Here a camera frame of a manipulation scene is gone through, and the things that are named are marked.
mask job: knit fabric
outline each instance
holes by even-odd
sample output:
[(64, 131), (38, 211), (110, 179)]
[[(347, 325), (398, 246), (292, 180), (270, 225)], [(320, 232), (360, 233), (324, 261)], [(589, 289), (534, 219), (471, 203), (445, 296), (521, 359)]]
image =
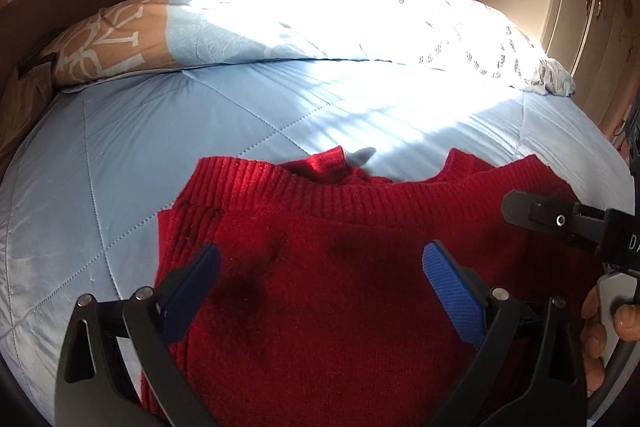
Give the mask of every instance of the knit fabric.
[[(507, 225), (514, 188), (575, 200), (535, 156), (492, 168), (451, 150), (436, 177), (407, 183), (351, 168), (341, 148), (281, 166), (203, 158), (159, 216), (157, 282), (206, 241), (222, 274), (170, 351), (225, 427), (418, 426), (474, 353), (422, 273), (427, 243), (490, 286), (562, 295), (576, 314), (601, 272)], [(159, 412), (145, 382), (143, 403)]]

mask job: blue textured pad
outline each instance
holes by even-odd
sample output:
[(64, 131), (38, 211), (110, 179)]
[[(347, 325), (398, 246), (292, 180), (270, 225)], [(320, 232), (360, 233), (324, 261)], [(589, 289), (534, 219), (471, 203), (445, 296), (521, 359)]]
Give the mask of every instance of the blue textured pad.
[(460, 340), (482, 345), (486, 333), (484, 307), (466, 284), (460, 266), (436, 243), (424, 247), (422, 270), (431, 283)]

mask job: fingernail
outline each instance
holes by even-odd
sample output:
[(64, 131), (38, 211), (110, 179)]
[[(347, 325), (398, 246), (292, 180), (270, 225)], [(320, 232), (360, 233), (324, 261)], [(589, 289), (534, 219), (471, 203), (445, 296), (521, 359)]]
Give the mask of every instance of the fingernail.
[(624, 306), (620, 306), (620, 309), (617, 311), (616, 315), (618, 316), (618, 322), (620, 326), (626, 328), (632, 328), (634, 322), (636, 321), (636, 310), (633, 306), (625, 304)]
[(592, 359), (597, 359), (600, 356), (600, 341), (597, 338), (591, 337), (585, 348)]

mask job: bed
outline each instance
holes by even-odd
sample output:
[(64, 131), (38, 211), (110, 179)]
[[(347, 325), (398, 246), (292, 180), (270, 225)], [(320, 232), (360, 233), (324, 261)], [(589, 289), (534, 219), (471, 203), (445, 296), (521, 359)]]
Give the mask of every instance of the bed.
[[(95, 44), (72, 49), (78, 35), (99, 40), (120, 16), (140, 53), (74, 58)], [(202, 156), (280, 163), (341, 145), (372, 174), (421, 180), (452, 147), (496, 166), (535, 154), (583, 203), (634, 211), (628, 168), (571, 78), (470, 0), (131, 0), (49, 52), (62, 92), (0, 185), (0, 355), (50, 422), (76, 298), (152, 284), (156, 216)]]

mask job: human hand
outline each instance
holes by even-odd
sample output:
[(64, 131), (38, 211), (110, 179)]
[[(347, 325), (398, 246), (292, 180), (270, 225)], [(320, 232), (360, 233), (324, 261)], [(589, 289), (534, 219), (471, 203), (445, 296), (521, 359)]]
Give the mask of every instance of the human hand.
[[(607, 331), (600, 323), (600, 298), (596, 287), (591, 289), (582, 304), (582, 318), (587, 320), (580, 334), (587, 394), (596, 391), (604, 381), (604, 366), (600, 356), (607, 345)], [(620, 339), (640, 341), (640, 306), (625, 304), (613, 315), (613, 324)]]

